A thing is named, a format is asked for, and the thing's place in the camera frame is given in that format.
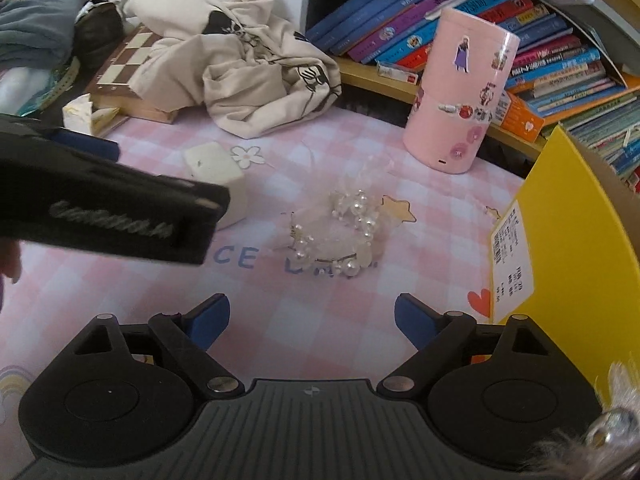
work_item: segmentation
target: pink flower sticker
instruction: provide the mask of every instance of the pink flower sticker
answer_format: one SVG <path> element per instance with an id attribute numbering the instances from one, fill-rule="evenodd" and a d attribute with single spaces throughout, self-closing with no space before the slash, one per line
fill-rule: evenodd
<path id="1" fill-rule="evenodd" d="M 482 126 L 474 126 L 466 134 L 466 142 L 473 144 L 480 137 L 482 137 Z"/>
<path id="2" fill-rule="evenodd" d="M 466 149 L 468 148 L 468 144 L 466 142 L 459 142 L 453 146 L 450 151 L 450 155 L 453 158 L 462 158 L 466 155 Z"/>

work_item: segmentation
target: gray ribbed plate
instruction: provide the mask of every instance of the gray ribbed plate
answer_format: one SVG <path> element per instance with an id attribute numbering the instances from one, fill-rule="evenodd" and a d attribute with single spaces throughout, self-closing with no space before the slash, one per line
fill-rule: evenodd
<path id="1" fill-rule="evenodd" d="M 378 397 L 366 380 L 258 380 L 240 399 L 209 402 L 187 434 L 146 460 L 116 468 L 82 469 L 40 459 L 18 476 L 20 480 L 523 477 L 458 455 L 431 433 L 417 406 Z"/>

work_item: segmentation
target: gingham pattern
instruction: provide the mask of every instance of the gingham pattern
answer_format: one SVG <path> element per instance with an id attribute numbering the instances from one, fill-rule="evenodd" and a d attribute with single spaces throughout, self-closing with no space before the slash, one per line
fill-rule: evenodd
<path id="1" fill-rule="evenodd" d="M 505 209 L 522 182 L 482 160 L 462 175 L 430 170 L 406 152 L 401 128 L 335 108 L 254 140 L 223 132 L 202 110 L 184 112 L 174 125 L 129 120 L 110 139 L 120 143 L 122 163 L 175 176 L 188 176 L 187 148 L 212 140 L 228 148 L 259 146 L 266 164 L 246 170 L 248 218 L 216 234 L 201 267 L 25 244 L 23 277 L 5 287 L 0 369 L 19 366 L 37 375 L 101 312 L 121 323 L 144 322 L 223 292 L 231 321 L 210 353 L 247 385 L 256 377 L 367 377 L 375 384 L 412 354 L 394 324 L 398 294 L 410 292 L 441 312 L 474 313 L 468 293 L 489 285 L 495 219 L 486 207 Z M 308 193 L 310 151 L 315 183 L 357 170 L 368 155 L 388 156 L 394 167 L 381 191 L 409 200 L 417 217 L 396 229 L 377 266 L 356 278 L 291 274 L 284 254 L 270 250 Z M 16 423 L 17 396 L 10 397 L 0 427 L 5 478 L 29 459 Z"/>

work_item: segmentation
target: pink container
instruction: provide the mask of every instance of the pink container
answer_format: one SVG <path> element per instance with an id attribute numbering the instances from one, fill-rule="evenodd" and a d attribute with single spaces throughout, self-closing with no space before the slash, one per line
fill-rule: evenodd
<path id="1" fill-rule="evenodd" d="M 459 10 L 442 11 L 404 131 L 409 153 L 435 170 L 471 168 L 495 114 L 520 39 Z"/>

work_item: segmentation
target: white block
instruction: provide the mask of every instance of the white block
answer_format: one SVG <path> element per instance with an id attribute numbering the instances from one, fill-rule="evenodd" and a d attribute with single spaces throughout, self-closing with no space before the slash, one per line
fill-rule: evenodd
<path id="1" fill-rule="evenodd" d="M 184 152 L 191 176 L 200 182 L 229 188 L 231 202 L 217 229 L 224 229 L 246 217 L 248 199 L 244 173 L 231 155 L 217 142 L 210 142 Z"/>

